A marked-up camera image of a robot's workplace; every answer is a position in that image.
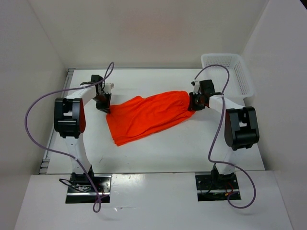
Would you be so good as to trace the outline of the orange mesh shorts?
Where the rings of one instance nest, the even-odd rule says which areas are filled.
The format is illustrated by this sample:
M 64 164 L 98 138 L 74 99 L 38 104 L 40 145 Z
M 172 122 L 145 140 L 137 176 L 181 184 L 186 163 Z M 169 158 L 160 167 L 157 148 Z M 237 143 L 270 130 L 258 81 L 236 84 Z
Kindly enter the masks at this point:
M 191 118 L 189 95 L 169 91 L 146 98 L 136 96 L 122 104 L 111 105 L 106 121 L 117 146 L 139 140 Z

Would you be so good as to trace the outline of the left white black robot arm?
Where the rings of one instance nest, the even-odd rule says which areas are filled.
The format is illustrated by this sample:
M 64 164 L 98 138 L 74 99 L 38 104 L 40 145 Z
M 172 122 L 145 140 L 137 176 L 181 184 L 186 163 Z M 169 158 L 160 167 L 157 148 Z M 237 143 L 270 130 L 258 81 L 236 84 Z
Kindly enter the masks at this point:
M 83 140 L 86 128 L 84 106 L 93 100 L 97 110 L 109 114 L 113 88 L 113 83 L 105 83 L 103 77 L 92 75 L 90 81 L 83 82 L 72 94 L 55 100 L 54 129 L 63 138 L 71 157 L 71 182 L 86 192 L 95 188 L 96 180 Z

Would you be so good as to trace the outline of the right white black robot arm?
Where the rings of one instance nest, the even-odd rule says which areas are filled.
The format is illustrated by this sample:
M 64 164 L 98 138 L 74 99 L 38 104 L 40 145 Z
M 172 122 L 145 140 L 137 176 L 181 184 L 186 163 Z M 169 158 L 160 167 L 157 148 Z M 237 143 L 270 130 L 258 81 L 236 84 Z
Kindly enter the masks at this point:
M 260 135 L 254 107 L 243 107 L 227 99 L 223 92 L 216 92 L 212 80 L 194 80 L 193 91 L 189 93 L 188 110 L 195 112 L 209 108 L 219 112 L 220 120 L 212 144 L 209 148 L 208 160 L 213 163 L 211 185 L 222 188 L 227 180 L 234 176 L 239 149 L 250 149 L 258 143 Z M 224 140 L 230 150 L 223 160 L 213 160 L 213 148 L 223 131 Z

